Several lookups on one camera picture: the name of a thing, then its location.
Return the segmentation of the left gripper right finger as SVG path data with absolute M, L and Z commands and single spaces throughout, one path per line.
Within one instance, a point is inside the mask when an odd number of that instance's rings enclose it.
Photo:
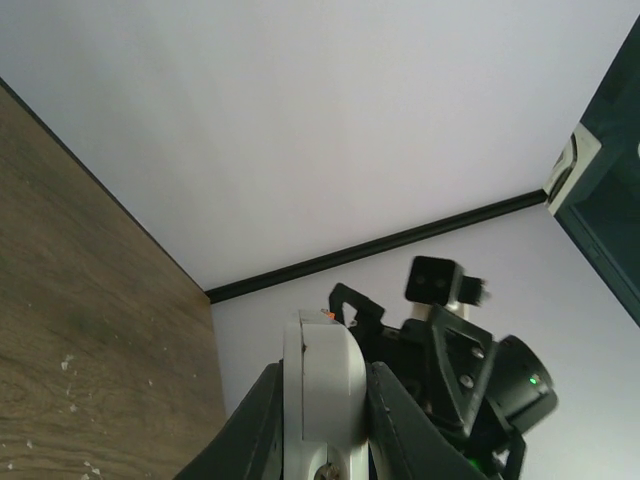
M 485 477 L 440 434 L 382 362 L 367 366 L 367 430 L 376 479 Z

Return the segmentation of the white remote control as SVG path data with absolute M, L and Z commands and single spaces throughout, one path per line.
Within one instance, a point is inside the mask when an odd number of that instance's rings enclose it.
M 367 479 L 366 368 L 350 331 L 321 310 L 284 329 L 283 477 Z

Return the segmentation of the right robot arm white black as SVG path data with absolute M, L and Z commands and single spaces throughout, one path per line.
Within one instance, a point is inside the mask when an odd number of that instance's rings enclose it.
M 338 283 L 329 310 L 347 328 L 366 366 L 365 423 L 374 479 L 517 479 L 524 434 L 558 404 L 553 380 L 519 338 L 495 341 L 466 319 L 484 282 L 454 274 L 412 275 L 415 306 L 401 327 L 384 308 Z

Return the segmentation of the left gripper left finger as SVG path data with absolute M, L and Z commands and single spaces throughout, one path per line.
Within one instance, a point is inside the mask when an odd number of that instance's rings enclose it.
M 283 477 L 283 364 L 271 363 L 216 437 L 179 473 L 183 480 Z

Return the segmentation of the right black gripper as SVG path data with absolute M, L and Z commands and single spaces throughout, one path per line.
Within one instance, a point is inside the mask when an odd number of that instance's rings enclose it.
M 491 377 L 496 354 L 493 335 L 436 305 L 427 323 L 382 325 L 385 309 L 337 283 L 329 312 L 349 328 L 365 360 L 386 364 L 415 402 L 449 435 L 469 435 Z M 344 305 L 355 310 L 347 321 Z

